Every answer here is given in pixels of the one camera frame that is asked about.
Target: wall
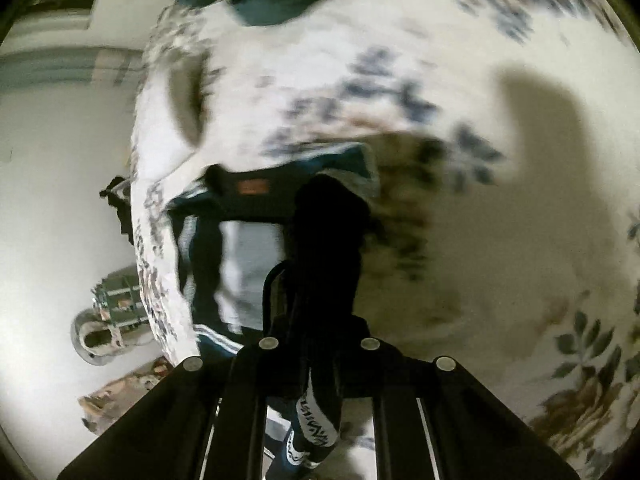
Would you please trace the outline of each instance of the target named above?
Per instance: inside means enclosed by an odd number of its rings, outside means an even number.
[[[152,344],[94,367],[69,337],[91,287],[135,261],[98,197],[126,164],[132,92],[60,84],[0,94],[0,425],[42,480],[93,439],[76,399],[159,355]]]
[[[96,0],[87,30],[42,30],[25,34],[14,27],[0,56],[51,46],[115,46],[143,49],[151,28],[174,0]]]

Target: bed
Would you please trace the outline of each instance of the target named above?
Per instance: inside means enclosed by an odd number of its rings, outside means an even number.
[[[366,142],[385,235],[367,240],[355,313],[409,356],[455,357],[601,477],[640,419],[640,55],[607,0],[321,0],[271,27],[176,4],[143,60],[134,241],[172,364],[255,336],[282,258],[276,226],[230,222],[218,309],[194,310],[176,265],[197,227],[172,226],[172,201],[212,164]],[[318,474],[375,478],[370,407],[343,419]]]

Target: silver screw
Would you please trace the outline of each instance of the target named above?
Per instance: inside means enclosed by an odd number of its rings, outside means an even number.
[[[182,363],[182,366],[188,372],[197,372],[202,368],[202,359],[198,356],[187,357]]]
[[[260,339],[258,346],[263,350],[273,350],[277,348],[279,341],[274,337],[263,337]]]
[[[455,370],[456,362],[451,357],[443,356],[436,359],[436,366],[443,372],[450,372]]]
[[[366,337],[360,342],[360,346],[365,350],[377,350],[380,348],[380,341],[375,337]]]

